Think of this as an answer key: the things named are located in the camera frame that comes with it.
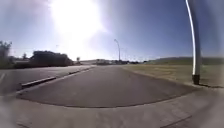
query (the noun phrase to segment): green grass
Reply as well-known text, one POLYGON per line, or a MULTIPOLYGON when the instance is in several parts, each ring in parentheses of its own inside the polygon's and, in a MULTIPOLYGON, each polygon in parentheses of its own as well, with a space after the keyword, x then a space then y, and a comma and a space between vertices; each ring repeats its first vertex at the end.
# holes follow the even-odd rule
MULTIPOLYGON (((203 65, 201 67, 201 84, 208 86, 222 86, 221 65, 203 65)), ((192 66, 191 65, 125 65, 123 68, 136 73, 145 74, 170 81, 192 84, 192 66)))

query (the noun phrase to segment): road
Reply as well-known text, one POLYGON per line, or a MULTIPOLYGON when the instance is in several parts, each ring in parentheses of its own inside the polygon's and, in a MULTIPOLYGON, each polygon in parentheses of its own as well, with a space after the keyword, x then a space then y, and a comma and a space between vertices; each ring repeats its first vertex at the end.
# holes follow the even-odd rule
POLYGON ((21 84, 48 77, 58 77, 91 66, 49 67, 33 69, 0 70, 0 93, 14 92, 21 88, 21 84))
POLYGON ((59 106, 111 108, 154 103, 196 90, 117 66, 101 66, 26 92, 18 98, 59 106))

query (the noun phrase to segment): lawn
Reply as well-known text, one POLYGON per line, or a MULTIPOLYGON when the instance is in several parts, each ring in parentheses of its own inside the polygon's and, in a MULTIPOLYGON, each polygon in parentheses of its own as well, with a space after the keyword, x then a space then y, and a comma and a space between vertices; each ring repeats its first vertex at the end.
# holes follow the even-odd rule
MULTIPOLYGON (((203 65, 201 67, 201 84, 211 87, 222 86, 220 84, 222 67, 221 65, 203 65)), ((144 75, 192 85, 191 65, 139 64, 125 65, 123 68, 144 75)))

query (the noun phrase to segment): curb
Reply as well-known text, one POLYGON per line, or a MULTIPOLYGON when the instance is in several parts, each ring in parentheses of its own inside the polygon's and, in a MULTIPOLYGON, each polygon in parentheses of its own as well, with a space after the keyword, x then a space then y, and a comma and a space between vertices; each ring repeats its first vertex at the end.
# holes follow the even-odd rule
POLYGON ((48 77, 48 78, 45 78, 45 79, 40 79, 40 80, 35 80, 35 81, 32 81, 32 82, 24 83, 24 84, 21 84, 22 87, 19 90, 30 88, 30 87, 33 87, 35 85, 39 85, 39 84, 42 84, 42 83, 45 83, 45 82, 48 82, 48 81, 52 81, 52 80, 55 80, 55 79, 58 79, 58 78, 61 78, 61 77, 64 77, 64 76, 69 76, 69 75, 76 74, 76 73, 79 73, 79 72, 87 71, 87 70, 90 70, 91 68, 86 68, 86 69, 82 69, 82 70, 79 70, 79 71, 69 72, 69 73, 67 73, 66 75, 63 75, 63 76, 48 77))
POLYGON ((49 78, 40 79, 40 80, 32 81, 32 82, 29 82, 29 83, 21 84, 21 86, 22 86, 21 89, 29 88, 29 87, 32 87, 34 85, 45 83, 45 82, 48 82, 48 81, 51 81, 51 80, 54 80, 54 79, 56 79, 56 77, 49 77, 49 78))

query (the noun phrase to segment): white pole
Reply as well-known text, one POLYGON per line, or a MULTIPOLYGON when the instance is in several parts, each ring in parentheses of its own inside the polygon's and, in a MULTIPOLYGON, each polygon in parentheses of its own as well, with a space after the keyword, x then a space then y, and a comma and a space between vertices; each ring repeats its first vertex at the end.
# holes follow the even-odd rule
POLYGON ((117 46, 118 46, 118 58, 119 58, 119 62, 120 62, 120 60, 121 60, 120 45, 119 45, 119 42, 116 39, 114 39, 114 41, 117 43, 117 46))
POLYGON ((186 0, 187 10, 190 19, 191 33, 192 33, 192 42, 193 42, 193 72, 192 80, 193 83, 199 85, 200 83, 200 65, 201 65, 201 49, 200 49, 200 39, 199 39, 199 30, 198 22, 195 16, 195 10, 193 8, 193 0, 189 2, 186 0))

